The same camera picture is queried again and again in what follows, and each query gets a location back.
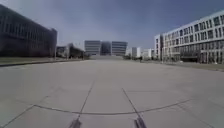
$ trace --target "sky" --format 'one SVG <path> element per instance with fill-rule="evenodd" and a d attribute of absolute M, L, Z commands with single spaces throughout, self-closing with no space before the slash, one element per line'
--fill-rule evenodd
<path fill-rule="evenodd" d="M 154 36 L 224 9 L 224 0 L 0 0 L 58 31 L 58 45 L 126 41 L 154 48 Z"/>

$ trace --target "curb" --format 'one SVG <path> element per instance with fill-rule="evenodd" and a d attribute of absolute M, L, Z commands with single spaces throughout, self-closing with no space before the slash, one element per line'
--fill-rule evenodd
<path fill-rule="evenodd" d="M 39 61 L 39 62 L 25 62 L 25 63 L 14 63 L 14 64 L 0 64 L 0 67 L 11 67 L 20 65 L 31 65 L 31 64 L 47 64 L 57 62 L 71 62 L 71 61 L 83 61 L 83 60 L 58 60 L 58 61 Z"/>

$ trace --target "concrete pavement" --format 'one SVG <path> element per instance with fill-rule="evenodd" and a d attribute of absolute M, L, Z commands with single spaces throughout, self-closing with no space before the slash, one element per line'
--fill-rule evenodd
<path fill-rule="evenodd" d="M 140 115 L 148 128 L 223 128 L 223 78 L 116 60 L 4 67 L 0 126 L 68 128 L 79 118 L 82 128 L 133 128 Z"/>

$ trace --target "line on pavement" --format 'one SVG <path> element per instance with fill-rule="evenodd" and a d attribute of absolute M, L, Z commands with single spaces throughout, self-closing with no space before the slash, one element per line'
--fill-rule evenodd
<path fill-rule="evenodd" d="M 165 109 L 165 108 L 169 108 L 169 107 L 177 106 L 179 104 L 186 103 L 186 102 L 188 102 L 190 100 L 192 100 L 192 99 L 180 101 L 178 103 L 170 104 L 170 105 L 163 106 L 163 107 L 152 108 L 152 109 L 147 109 L 147 110 L 142 110 L 142 111 L 137 111 L 137 112 L 138 113 L 144 113 L 144 112 L 150 112 L 150 111 L 156 111 L 156 110 L 160 110 L 160 109 Z M 40 105 L 34 105 L 34 106 L 38 107 L 38 108 L 54 110 L 54 111 L 59 111 L 59 112 L 64 112 L 64 113 L 74 113 L 74 114 L 83 114 L 83 115 L 126 115 L 126 114 L 135 114 L 136 113 L 135 111 L 133 111 L 133 112 L 124 112 L 124 113 L 122 113 L 122 112 L 121 113 L 88 113 L 88 112 L 80 113 L 80 112 L 62 110 L 62 109 L 58 109 L 58 108 L 45 107 L 45 106 L 40 106 Z"/>

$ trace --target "building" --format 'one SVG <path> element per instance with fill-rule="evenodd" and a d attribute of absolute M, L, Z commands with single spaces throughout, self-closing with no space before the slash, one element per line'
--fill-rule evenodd
<path fill-rule="evenodd" d="M 163 34 L 164 60 L 224 62 L 224 11 Z"/>
<path fill-rule="evenodd" d="M 0 56 L 54 56 L 57 31 L 0 4 Z"/>
<path fill-rule="evenodd" d="M 163 35 L 155 36 L 155 59 L 162 60 Z"/>
<path fill-rule="evenodd" d="M 127 49 L 127 42 L 112 41 L 111 54 L 116 56 L 124 56 Z"/>
<path fill-rule="evenodd" d="M 97 40 L 88 40 L 84 43 L 86 54 L 100 55 L 101 54 L 101 42 Z"/>
<path fill-rule="evenodd" d="M 144 49 L 142 50 L 143 59 L 152 59 L 154 57 L 154 49 Z"/>
<path fill-rule="evenodd" d="M 141 47 L 132 47 L 131 48 L 131 56 L 134 58 L 139 58 L 141 57 L 142 52 L 141 52 Z"/>
<path fill-rule="evenodd" d="M 85 51 L 89 55 L 124 56 L 127 44 L 119 41 L 85 41 Z"/>

